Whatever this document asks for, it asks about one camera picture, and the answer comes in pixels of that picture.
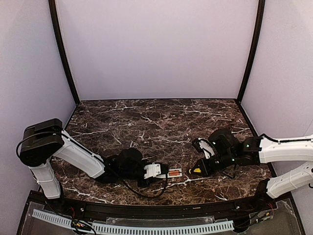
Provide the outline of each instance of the orange object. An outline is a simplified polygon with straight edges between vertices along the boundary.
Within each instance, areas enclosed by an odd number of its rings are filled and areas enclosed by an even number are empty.
[[[171,170],[168,172],[170,176],[179,175],[179,170]]]

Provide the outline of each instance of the black edge trim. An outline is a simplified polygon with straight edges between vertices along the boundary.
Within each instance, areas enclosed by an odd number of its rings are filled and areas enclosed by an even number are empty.
[[[73,206],[75,211],[78,212],[77,218],[85,221],[102,220],[106,221],[108,217],[113,218],[132,218],[132,219],[182,219],[182,218],[195,218],[214,216],[215,219],[238,220],[248,218],[250,212],[236,210],[237,205],[248,203],[253,197],[246,197],[231,201],[222,201],[215,203],[206,203],[198,205],[186,205],[186,206],[123,206],[114,204],[85,202],[74,199],[65,198],[65,203]],[[290,199],[292,207],[295,211],[298,225],[302,235],[305,235],[303,225],[295,206],[291,193],[285,193],[274,201]],[[42,193],[30,191],[27,199],[27,203],[24,207],[24,211],[20,220],[19,229],[17,235],[22,232],[23,222],[28,210],[30,202],[36,202],[45,205],[45,196]]]
[[[243,81],[241,83],[241,87],[240,87],[238,97],[237,97],[237,100],[239,102],[241,102],[243,100],[243,97],[244,97],[244,94],[246,91],[246,86],[248,84],[248,80],[250,77],[256,48],[257,48],[258,42],[259,42],[263,13],[264,13],[264,7],[265,7],[265,0],[259,0],[258,11],[257,11],[257,15],[256,15],[256,21],[255,21],[255,26],[254,26],[254,32],[253,32],[253,37],[252,37],[250,53],[248,56],[248,61],[246,63],[246,70],[244,73]]]
[[[67,77],[67,82],[68,82],[70,91],[72,93],[73,99],[75,101],[75,104],[78,105],[80,103],[80,100],[79,100],[79,96],[78,96],[78,93],[77,93],[77,90],[76,90],[76,87],[74,84],[72,74],[71,74],[70,69],[69,69],[69,65],[68,65],[68,61],[67,61],[67,55],[65,52],[65,48],[64,48],[64,44],[63,44],[63,40],[62,40],[62,36],[61,36],[61,30],[60,30],[55,0],[48,0],[48,1],[49,1],[49,8],[50,8],[50,14],[51,14],[51,20],[52,20],[54,35],[55,35],[55,39],[57,41],[63,69],[64,69],[65,75]]]
[[[252,125],[252,122],[250,121],[248,115],[246,114],[244,108],[242,107],[241,103],[238,100],[235,100],[241,114],[244,116],[244,119],[246,121],[246,123],[248,124],[249,129],[251,130],[251,133],[253,134],[253,136],[258,136],[258,133],[256,132],[254,126]],[[270,173],[272,175],[272,177],[276,177],[276,172],[274,170],[273,164],[272,163],[268,163],[268,168],[270,170]]]
[[[299,228],[300,228],[300,231],[301,231],[301,234],[305,235],[305,231],[304,231],[304,227],[303,227],[303,224],[302,224],[302,220],[300,218],[300,214],[299,214],[299,211],[298,211],[298,208],[294,202],[294,199],[293,199],[293,196],[292,196],[292,193],[291,192],[287,192],[286,193],[287,197],[290,199],[291,201],[291,204],[292,204],[292,207],[293,207],[293,210],[294,210],[294,213],[295,213],[295,217],[297,218],[297,221],[298,221],[298,225],[299,225]]]
[[[69,120],[68,120],[68,121],[67,121],[67,123],[65,124],[64,130],[66,130],[66,129],[67,129],[67,126],[69,125],[70,121],[72,120],[73,115],[75,114],[75,112],[76,112],[76,110],[77,110],[77,107],[78,107],[78,104],[76,105],[76,107],[75,107],[75,109],[74,109],[73,113],[71,114],[71,116],[70,116]]]
[[[257,134],[257,132],[256,132],[256,130],[255,130],[255,128],[254,128],[254,126],[252,125],[252,123],[251,123],[249,117],[247,116],[245,110],[243,109],[241,103],[240,103],[238,100],[236,100],[235,102],[236,102],[236,104],[238,105],[238,108],[239,108],[240,112],[241,112],[242,115],[244,116],[244,119],[245,119],[245,121],[247,122],[248,127],[250,128],[250,130],[251,130],[253,136],[258,136],[258,134]],[[277,177],[277,174],[276,174],[276,172],[275,172],[275,169],[274,169],[272,163],[268,163],[268,168],[269,168],[269,170],[270,170],[270,172],[271,172],[271,174],[272,174],[272,177]],[[295,216],[296,216],[297,221],[298,221],[298,225],[299,225],[301,234],[305,235],[304,228],[303,228],[303,224],[302,224],[302,221],[301,221],[301,218],[300,218],[300,214],[299,214],[298,208],[297,208],[297,206],[296,206],[296,204],[295,204],[295,202],[294,202],[294,198],[293,198],[291,192],[287,192],[287,193],[283,194],[282,196],[280,196],[279,198],[289,198],[289,199],[290,199],[291,204],[292,204],[292,207],[293,207],[293,209],[294,209]]]
[[[133,99],[86,99],[81,100],[81,102],[88,102],[88,101],[118,101],[118,100],[173,100],[173,99],[209,99],[209,100],[235,100],[234,98],[133,98]]]

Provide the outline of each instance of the white cable organizer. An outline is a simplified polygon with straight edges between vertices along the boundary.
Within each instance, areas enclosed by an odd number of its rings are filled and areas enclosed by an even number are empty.
[[[70,226],[71,219],[59,215],[34,209],[32,217],[63,228],[72,229]],[[196,226],[156,228],[116,226],[94,222],[92,227],[98,235],[205,235],[234,230],[232,220]]]

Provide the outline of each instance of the red wire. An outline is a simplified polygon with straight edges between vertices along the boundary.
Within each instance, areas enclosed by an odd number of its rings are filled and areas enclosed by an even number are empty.
[[[274,215],[274,208],[273,208],[273,205],[272,205],[271,203],[269,203],[268,205],[271,207],[272,213],[273,213],[273,215]]]
[[[71,210],[73,211],[73,218],[75,217],[75,210],[73,207],[71,207]]]

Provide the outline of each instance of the wire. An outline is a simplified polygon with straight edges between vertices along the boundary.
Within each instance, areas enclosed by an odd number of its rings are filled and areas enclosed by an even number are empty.
[[[158,195],[156,196],[147,196],[147,195],[143,195],[137,191],[135,191],[134,189],[132,189],[124,179],[122,179],[108,164],[105,164],[105,162],[101,159],[99,159],[97,156],[94,156],[97,160],[99,160],[100,162],[103,163],[103,165],[115,176],[117,177],[125,186],[126,188],[128,188],[131,192],[133,192],[134,194],[140,196],[140,197],[143,197],[143,198],[147,198],[147,199],[156,199],[156,198],[159,198],[166,190],[166,186],[167,186],[167,183],[168,183],[168,176],[167,176],[167,173],[165,174],[165,183],[164,183],[164,187],[161,191],[161,193],[159,193]]]
[[[203,141],[203,142],[206,142],[207,143],[207,145],[209,145],[210,147],[211,147],[211,144],[209,143],[209,141],[207,141],[206,139],[198,139],[199,141]]]
[[[203,150],[207,152],[210,155],[210,157],[212,157],[212,153],[210,153],[209,150],[207,150],[206,148],[203,148]]]
[[[274,213],[274,208],[273,208],[273,205],[272,205],[271,203],[269,203],[268,205],[269,205],[269,206],[270,206],[270,208],[272,209],[272,213],[273,213],[273,215],[274,215],[275,213]]]
[[[39,136],[39,135],[44,135],[44,134],[57,134],[57,135],[62,135],[64,137],[66,137],[67,139],[69,139],[69,137],[65,134],[63,134],[62,132],[57,132],[57,131],[43,131],[43,132],[40,132],[40,133],[35,133],[31,136],[28,136],[26,137],[25,139],[21,140],[18,145],[16,146],[16,155],[21,158],[21,156],[19,155],[19,147],[22,143],[24,143],[26,140],[29,140],[30,138],[33,138],[35,136]]]
[[[66,218],[64,215],[62,215],[62,214],[56,212],[56,211],[52,208],[52,206],[51,206],[47,201],[45,201],[45,203],[46,203],[47,206],[52,210],[52,212],[54,212],[55,214],[57,214],[58,216],[60,216],[60,217],[62,217],[62,218]],[[71,217],[71,224],[73,225],[73,228],[75,229],[74,232],[75,232],[76,234],[79,234],[79,235],[85,234],[85,233],[82,233],[82,232],[80,232],[80,231],[78,230],[78,228],[79,228],[79,229],[81,229],[81,228],[77,226],[77,223],[81,223],[81,224],[87,226],[91,231],[93,231],[93,233],[94,233],[95,235],[97,235],[97,232],[96,232],[95,229],[92,227],[92,225],[88,224],[86,221],[79,220],[79,219],[74,219],[74,217],[75,217],[75,210],[74,210],[73,207],[70,207],[70,209],[73,211],[73,216]]]
[[[33,173],[33,179],[38,183],[38,180],[37,180],[36,176],[34,175],[34,173]]]
[[[254,224],[256,224],[256,223],[257,223],[257,222],[256,222],[256,221],[254,221],[253,223],[248,224],[248,225],[246,225],[246,226],[236,227],[236,229],[244,229],[244,228],[249,228],[250,226],[252,226],[252,225],[254,225]]]
[[[270,140],[270,141],[272,141],[272,142],[275,142],[275,143],[289,143],[289,142],[299,142],[299,141],[311,141],[311,139],[281,140],[281,141],[279,141],[279,140],[275,140],[275,139],[269,137],[269,136],[266,135],[266,134],[262,134],[262,135],[260,135],[259,137],[265,137],[265,138],[267,138],[268,140]]]
[[[253,217],[251,217],[251,218],[249,218],[248,220],[246,220],[245,222],[243,222],[243,223],[237,225],[236,228],[240,228],[239,226],[242,226],[242,225],[244,225],[245,223],[247,223],[247,222],[249,222],[250,220],[252,220],[253,218],[255,218],[255,217],[256,217],[259,213],[261,213],[264,209],[262,209],[262,210],[256,212],[256,214],[255,214]]]
[[[38,135],[43,135],[43,134],[57,134],[57,135],[62,135],[64,136],[65,138],[69,139],[69,137],[65,134],[63,134],[62,132],[56,132],[56,131],[44,131],[44,132],[40,132],[40,133],[36,133],[36,134],[33,134],[31,136],[28,136],[26,137],[25,139],[21,140],[18,145],[16,146],[16,155],[20,157],[19,155],[19,147],[22,143],[24,143],[26,140],[30,139],[30,138],[33,138],[35,136],[38,136]],[[165,174],[165,184],[164,184],[164,188],[162,189],[161,193],[156,195],[156,196],[146,196],[146,195],[143,195],[135,190],[133,190],[112,168],[110,168],[110,166],[108,164],[105,164],[104,161],[100,158],[98,158],[97,156],[93,156],[94,158],[96,158],[97,160],[99,160],[110,172],[112,172],[113,175],[115,175],[131,192],[135,193],[136,195],[140,196],[140,197],[144,197],[144,198],[147,198],[147,199],[156,199],[156,198],[159,198],[166,190],[166,186],[167,186],[167,183],[168,183],[168,176],[167,176],[167,173]]]

